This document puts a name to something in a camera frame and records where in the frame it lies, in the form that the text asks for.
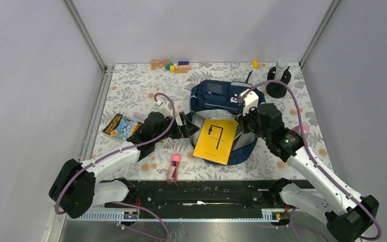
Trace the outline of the yellow book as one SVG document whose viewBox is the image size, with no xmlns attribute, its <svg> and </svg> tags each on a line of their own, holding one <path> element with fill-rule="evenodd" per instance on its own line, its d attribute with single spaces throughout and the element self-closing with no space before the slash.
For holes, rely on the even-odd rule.
<svg viewBox="0 0 387 242">
<path fill-rule="evenodd" d="M 227 165 L 238 123 L 233 120 L 206 119 L 193 156 Z"/>
</svg>

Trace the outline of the navy blue student backpack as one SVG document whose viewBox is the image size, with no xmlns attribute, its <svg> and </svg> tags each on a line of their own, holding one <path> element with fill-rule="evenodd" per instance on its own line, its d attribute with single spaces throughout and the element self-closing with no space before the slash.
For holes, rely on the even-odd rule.
<svg viewBox="0 0 387 242">
<path fill-rule="evenodd" d="M 192 88 L 190 97 L 190 112 L 193 113 L 192 123 L 200 128 L 190 138 L 194 149 L 204 121 L 206 119 L 235 121 L 235 116 L 243 108 L 243 105 L 237 102 L 239 94 L 251 87 L 252 85 L 248 80 L 242 82 L 204 80 Z M 238 165 L 246 161 L 253 152 L 256 142 L 255 134 L 244 134 L 238 125 L 227 165 Z"/>
</svg>

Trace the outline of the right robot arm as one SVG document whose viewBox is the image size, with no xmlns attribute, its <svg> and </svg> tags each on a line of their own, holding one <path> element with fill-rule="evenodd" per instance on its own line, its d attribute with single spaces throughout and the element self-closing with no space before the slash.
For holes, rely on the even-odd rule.
<svg viewBox="0 0 387 242">
<path fill-rule="evenodd" d="M 271 205 L 281 208 L 287 204 L 312 215 L 337 241 L 355 241 L 377 225 L 377 199 L 362 196 L 325 167 L 303 138 L 285 127 L 282 113 L 274 104 L 245 106 L 235 120 L 244 133 L 264 139 L 272 154 L 301 173 L 319 192 L 317 196 L 282 178 L 269 193 Z"/>
</svg>

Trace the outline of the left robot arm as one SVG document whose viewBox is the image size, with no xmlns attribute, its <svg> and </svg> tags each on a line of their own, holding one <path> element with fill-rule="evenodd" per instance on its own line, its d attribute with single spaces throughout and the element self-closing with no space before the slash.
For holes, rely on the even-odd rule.
<svg viewBox="0 0 387 242">
<path fill-rule="evenodd" d="M 148 156 L 155 150 L 157 142 L 167 138 L 189 138 L 200 130 L 184 112 L 179 117 L 180 126 L 173 117 L 152 112 L 144 122 L 138 123 L 118 149 L 82 162 L 74 159 L 66 161 L 48 192 L 55 201 L 56 213 L 78 218 L 91 207 L 109 202 L 132 206 L 136 202 L 136 194 L 125 182 L 121 179 L 105 182 L 104 179 L 114 171 Z"/>
</svg>

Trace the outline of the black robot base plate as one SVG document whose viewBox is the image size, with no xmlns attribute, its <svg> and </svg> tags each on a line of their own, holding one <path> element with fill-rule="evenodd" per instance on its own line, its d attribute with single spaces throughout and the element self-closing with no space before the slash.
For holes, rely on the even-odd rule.
<svg viewBox="0 0 387 242">
<path fill-rule="evenodd" d="M 105 203 L 96 209 L 142 206 L 162 219 L 262 218 L 263 210 L 284 213 L 288 208 L 274 193 L 276 180 L 187 180 L 171 185 L 163 180 L 129 180 L 123 205 Z"/>
</svg>

